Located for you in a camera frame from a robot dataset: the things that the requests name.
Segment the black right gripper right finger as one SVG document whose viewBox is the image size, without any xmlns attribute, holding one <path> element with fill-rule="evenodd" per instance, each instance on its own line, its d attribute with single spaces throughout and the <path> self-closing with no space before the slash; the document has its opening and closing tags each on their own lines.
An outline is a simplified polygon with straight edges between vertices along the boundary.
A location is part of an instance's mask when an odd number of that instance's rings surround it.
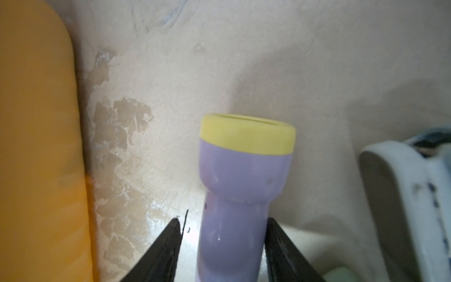
<svg viewBox="0 0 451 282">
<path fill-rule="evenodd" d="M 325 282 L 271 217 L 264 247 L 269 282 Z"/>
</svg>

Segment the mint green flashlight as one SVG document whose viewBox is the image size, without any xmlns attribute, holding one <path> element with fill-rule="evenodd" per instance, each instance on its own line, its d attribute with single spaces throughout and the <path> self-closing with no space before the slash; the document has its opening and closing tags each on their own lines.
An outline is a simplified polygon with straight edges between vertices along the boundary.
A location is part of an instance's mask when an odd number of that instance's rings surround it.
<svg viewBox="0 0 451 282">
<path fill-rule="evenodd" d="M 323 275 L 326 282 L 363 282 L 354 271 L 347 267 L 338 267 Z"/>
</svg>

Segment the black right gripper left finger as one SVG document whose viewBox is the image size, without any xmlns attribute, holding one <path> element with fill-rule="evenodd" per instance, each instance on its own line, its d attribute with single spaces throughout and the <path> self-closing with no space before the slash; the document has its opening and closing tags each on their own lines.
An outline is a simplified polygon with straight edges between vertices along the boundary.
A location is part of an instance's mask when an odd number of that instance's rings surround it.
<svg viewBox="0 0 451 282">
<path fill-rule="evenodd" d="M 182 238 L 180 221 L 171 219 L 122 282 L 173 282 Z"/>
</svg>

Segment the light blue stapler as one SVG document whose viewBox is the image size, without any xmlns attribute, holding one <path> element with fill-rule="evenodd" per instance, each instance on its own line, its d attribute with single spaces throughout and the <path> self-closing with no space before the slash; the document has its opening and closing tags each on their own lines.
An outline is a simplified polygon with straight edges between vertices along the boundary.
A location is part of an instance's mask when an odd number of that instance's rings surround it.
<svg viewBox="0 0 451 282">
<path fill-rule="evenodd" d="M 365 194 L 393 282 L 451 279 L 451 130 L 366 146 Z"/>
</svg>

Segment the yellow plastic storage tray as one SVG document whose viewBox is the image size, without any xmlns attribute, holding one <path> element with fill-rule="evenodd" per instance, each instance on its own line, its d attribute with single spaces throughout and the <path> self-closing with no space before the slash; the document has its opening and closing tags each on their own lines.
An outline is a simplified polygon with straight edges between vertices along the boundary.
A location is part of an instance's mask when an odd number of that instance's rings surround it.
<svg viewBox="0 0 451 282">
<path fill-rule="evenodd" d="M 93 280 L 74 52 L 45 1 L 1 2 L 1 280 Z"/>
</svg>

